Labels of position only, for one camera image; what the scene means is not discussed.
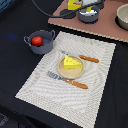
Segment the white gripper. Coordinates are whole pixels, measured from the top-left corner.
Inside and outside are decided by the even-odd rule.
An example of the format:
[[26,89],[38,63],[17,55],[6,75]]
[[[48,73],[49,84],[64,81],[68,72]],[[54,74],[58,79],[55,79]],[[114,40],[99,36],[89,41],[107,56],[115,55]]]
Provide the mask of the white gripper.
[[89,7],[96,5],[99,8],[104,7],[104,0],[81,0],[82,1],[82,7]]

